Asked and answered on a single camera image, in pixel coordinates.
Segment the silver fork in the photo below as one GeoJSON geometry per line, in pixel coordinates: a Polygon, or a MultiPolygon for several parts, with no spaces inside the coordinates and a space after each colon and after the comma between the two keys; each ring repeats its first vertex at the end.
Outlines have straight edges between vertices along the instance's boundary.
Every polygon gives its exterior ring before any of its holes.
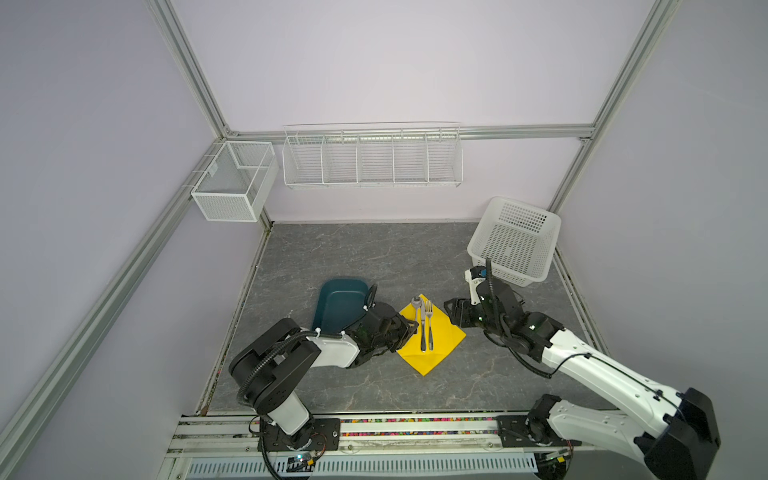
{"type": "Polygon", "coordinates": [[[427,349],[428,351],[434,350],[434,335],[433,335],[433,304],[427,300],[425,302],[425,318],[427,325],[427,349]]]}

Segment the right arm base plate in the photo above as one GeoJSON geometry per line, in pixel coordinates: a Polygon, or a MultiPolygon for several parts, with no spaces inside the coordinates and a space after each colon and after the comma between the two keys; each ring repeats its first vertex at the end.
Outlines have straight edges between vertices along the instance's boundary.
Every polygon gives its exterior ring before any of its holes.
{"type": "Polygon", "coordinates": [[[545,420],[506,414],[497,416],[496,423],[504,448],[573,446],[572,442],[558,436],[545,420]]]}

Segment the silver knife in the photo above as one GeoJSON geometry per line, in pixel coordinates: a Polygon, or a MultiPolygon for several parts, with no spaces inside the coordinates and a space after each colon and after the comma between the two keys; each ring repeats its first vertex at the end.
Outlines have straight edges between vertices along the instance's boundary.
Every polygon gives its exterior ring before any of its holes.
{"type": "Polygon", "coordinates": [[[426,336],[426,318],[425,318],[425,304],[422,301],[419,306],[419,321],[420,321],[420,351],[427,351],[427,336],[426,336]]]}

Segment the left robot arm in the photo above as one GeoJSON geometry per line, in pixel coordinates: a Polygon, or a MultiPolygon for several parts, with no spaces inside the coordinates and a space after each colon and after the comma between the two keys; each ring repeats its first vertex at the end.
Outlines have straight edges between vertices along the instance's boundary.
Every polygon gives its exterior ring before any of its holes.
{"type": "Polygon", "coordinates": [[[311,369],[359,367],[401,349],[418,331],[416,320],[376,294],[377,287],[362,280],[326,282],[309,329],[283,318],[230,361],[238,403],[293,440],[313,434],[314,418],[295,393],[311,369]]]}

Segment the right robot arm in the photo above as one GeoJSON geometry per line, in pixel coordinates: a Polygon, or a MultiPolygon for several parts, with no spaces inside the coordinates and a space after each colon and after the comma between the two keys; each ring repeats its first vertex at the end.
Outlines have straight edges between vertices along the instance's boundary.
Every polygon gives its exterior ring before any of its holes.
{"type": "Polygon", "coordinates": [[[576,441],[638,461],[658,479],[704,479],[721,446],[712,400],[643,376],[580,339],[561,322],[527,311],[490,263],[465,272],[466,298],[444,304],[452,324],[479,328],[528,371],[563,373],[616,407],[614,414],[544,394],[526,415],[524,435],[537,445],[576,441]]]}

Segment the silver spoon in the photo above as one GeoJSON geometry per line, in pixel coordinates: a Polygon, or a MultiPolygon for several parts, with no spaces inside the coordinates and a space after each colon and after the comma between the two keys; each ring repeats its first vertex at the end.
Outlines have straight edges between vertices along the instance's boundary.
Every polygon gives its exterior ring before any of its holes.
{"type": "Polygon", "coordinates": [[[415,296],[411,300],[411,306],[414,310],[414,320],[420,324],[421,323],[421,310],[422,310],[422,298],[420,295],[415,296]]]}

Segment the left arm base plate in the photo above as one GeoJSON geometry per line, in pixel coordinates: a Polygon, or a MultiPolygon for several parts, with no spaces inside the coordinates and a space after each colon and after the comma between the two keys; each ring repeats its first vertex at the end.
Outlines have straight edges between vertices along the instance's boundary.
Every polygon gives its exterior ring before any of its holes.
{"type": "Polygon", "coordinates": [[[265,448],[276,451],[336,451],[341,439],[339,418],[311,418],[294,434],[266,422],[260,426],[265,448]]]}

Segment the teal plastic tray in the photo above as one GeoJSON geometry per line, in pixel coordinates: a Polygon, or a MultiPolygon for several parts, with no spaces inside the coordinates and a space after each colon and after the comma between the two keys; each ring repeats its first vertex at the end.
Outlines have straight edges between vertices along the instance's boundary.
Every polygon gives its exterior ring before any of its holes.
{"type": "Polygon", "coordinates": [[[355,322],[363,313],[368,284],[356,278],[333,278],[319,292],[311,329],[336,334],[355,322]]]}

